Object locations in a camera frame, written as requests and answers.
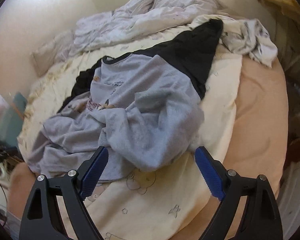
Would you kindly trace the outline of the peach bed sheet mattress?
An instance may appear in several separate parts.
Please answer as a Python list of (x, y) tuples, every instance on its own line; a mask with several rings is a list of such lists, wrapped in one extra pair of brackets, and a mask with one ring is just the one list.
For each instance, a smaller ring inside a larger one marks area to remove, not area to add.
[[(288, 99), (285, 76), (278, 60), (271, 68), (243, 57), (236, 103), (236, 117), (224, 160), (226, 168), (255, 178), (264, 174), (275, 194), (286, 159)], [(218, 200), (210, 196), (207, 204), (169, 239), (197, 239), (208, 226)]]

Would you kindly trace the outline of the crumpled white duvet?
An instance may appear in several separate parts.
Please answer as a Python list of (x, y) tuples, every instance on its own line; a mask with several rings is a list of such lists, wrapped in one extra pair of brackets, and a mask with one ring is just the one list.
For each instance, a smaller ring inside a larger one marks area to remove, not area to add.
[(191, 23), (197, 16), (225, 9), (219, 0), (130, 0), (125, 5), (77, 21), (64, 32), (57, 57), (64, 61), (84, 51), (113, 46)]

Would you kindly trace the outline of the beige pillow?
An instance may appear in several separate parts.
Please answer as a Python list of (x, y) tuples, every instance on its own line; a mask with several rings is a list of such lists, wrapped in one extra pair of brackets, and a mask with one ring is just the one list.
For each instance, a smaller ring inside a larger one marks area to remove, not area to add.
[(54, 64), (64, 62), (74, 41), (74, 31), (66, 30), (41, 45), (30, 54), (30, 60), (38, 77), (43, 76)]

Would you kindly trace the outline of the grey and black sweatshirt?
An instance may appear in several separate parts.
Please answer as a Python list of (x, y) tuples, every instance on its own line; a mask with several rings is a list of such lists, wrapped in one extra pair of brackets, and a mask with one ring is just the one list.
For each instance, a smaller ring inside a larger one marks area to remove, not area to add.
[(222, 31), (221, 20), (209, 20), (81, 72), (71, 96), (43, 123), (26, 161), (30, 170), (60, 176), (100, 146), (109, 153), (102, 181), (170, 165), (204, 120), (200, 103)]

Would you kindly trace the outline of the white cartoon print t-shirt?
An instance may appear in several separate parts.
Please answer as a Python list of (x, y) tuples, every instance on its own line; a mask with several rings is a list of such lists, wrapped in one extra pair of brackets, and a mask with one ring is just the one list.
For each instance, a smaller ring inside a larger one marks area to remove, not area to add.
[(258, 19), (235, 19), (229, 15), (200, 15), (190, 24), (190, 28), (208, 22), (221, 20), (223, 31), (219, 43), (228, 51), (238, 55), (248, 55), (252, 60), (272, 67), (277, 58), (278, 48), (271, 41), (267, 29)]

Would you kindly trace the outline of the cream cartoon print blanket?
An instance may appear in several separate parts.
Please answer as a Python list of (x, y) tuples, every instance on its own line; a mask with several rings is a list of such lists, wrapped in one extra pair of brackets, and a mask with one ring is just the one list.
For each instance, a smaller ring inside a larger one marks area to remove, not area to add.
[[(70, 95), (79, 72), (104, 55), (120, 56), (171, 40), (194, 24), (170, 28), (137, 41), (101, 48), (53, 66), (31, 89), (19, 148), (28, 158), (43, 122), (54, 115)], [(193, 142), (203, 144), (218, 160), (224, 160), (236, 117), (241, 55), (217, 47), (200, 103), (204, 122)], [(84, 204), (106, 239), (169, 239), (187, 226), (210, 199), (210, 191), (191, 152), (155, 172), (135, 170), (125, 179), (98, 186)]]

